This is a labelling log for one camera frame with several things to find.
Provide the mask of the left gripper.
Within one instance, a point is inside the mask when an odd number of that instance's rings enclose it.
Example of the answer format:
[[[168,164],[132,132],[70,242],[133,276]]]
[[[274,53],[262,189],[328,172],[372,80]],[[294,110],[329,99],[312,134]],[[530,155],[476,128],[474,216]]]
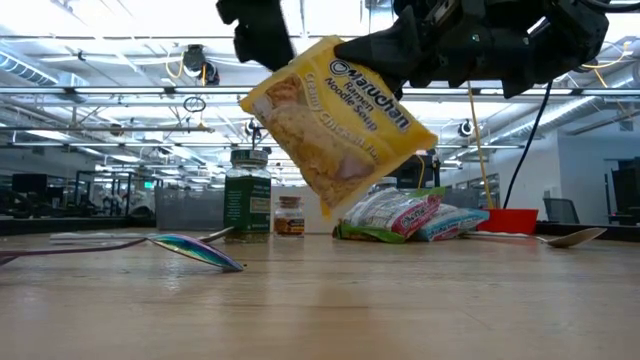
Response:
[[[226,25],[239,22],[282,20],[279,0],[218,0],[216,9]],[[270,71],[278,71],[295,57],[284,24],[239,24],[234,48],[241,63],[255,61]]]

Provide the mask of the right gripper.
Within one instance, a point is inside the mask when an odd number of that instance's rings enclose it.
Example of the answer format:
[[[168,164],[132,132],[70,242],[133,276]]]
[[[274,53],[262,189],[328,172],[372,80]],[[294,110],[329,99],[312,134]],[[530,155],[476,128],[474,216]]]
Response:
[[[542,66],[545,31],[553,1],[439,0],[418,3],[418,24],[405,7],[386,29],[334,47],[337,58],[366,66],[398,82],[418,66],[418,85],[445,81],[457,88],[470,80],[498,80],[507,98],[550,79]]]

